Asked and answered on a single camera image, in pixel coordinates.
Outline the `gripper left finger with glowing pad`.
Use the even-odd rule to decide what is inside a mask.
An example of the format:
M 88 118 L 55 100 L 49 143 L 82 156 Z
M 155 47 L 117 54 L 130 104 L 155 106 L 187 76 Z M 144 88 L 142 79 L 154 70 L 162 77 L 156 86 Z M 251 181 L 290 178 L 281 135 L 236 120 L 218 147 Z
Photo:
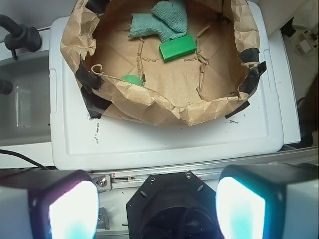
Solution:
M 83 170 L 2 170 L 2 239 L 92 239 L 99 196 Z

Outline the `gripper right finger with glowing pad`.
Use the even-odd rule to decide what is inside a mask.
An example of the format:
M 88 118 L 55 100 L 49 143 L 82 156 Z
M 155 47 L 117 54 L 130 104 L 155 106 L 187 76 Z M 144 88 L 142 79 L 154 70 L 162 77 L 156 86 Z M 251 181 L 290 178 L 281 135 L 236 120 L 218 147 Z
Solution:
M 216 213 L 226 239 L 317 239 L 319 168 L 228 165 L 217 185 Z

